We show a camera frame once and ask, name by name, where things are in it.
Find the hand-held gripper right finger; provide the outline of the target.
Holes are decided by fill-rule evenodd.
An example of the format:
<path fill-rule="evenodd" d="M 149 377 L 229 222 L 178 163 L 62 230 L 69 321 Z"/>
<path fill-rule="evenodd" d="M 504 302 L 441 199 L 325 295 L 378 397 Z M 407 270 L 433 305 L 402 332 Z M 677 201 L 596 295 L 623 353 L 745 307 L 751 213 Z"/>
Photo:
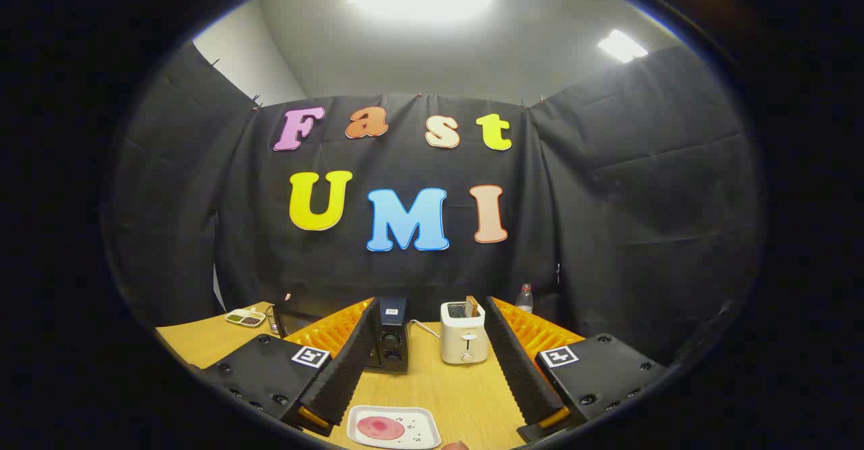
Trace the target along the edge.
<path fill-rule="evenodd" d="M 487 305 L 485 331 L 524 419 L 525 442 L 620 409 L 667 373 L 617 336 L 583 337 L 493 297 Z"/>

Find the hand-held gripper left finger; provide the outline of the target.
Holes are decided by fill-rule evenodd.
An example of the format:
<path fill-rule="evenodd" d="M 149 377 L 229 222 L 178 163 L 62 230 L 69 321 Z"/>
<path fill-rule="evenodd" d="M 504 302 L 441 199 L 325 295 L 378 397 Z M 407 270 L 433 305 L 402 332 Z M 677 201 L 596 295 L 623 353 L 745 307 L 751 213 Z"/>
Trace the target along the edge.
<path fill-rule="evenodd" d="M 379 320 L 379 300 L 362 300 L 284 339 L 256 335 L 194 372 L 275 420 L 329 437 L 367 367 Z"/>

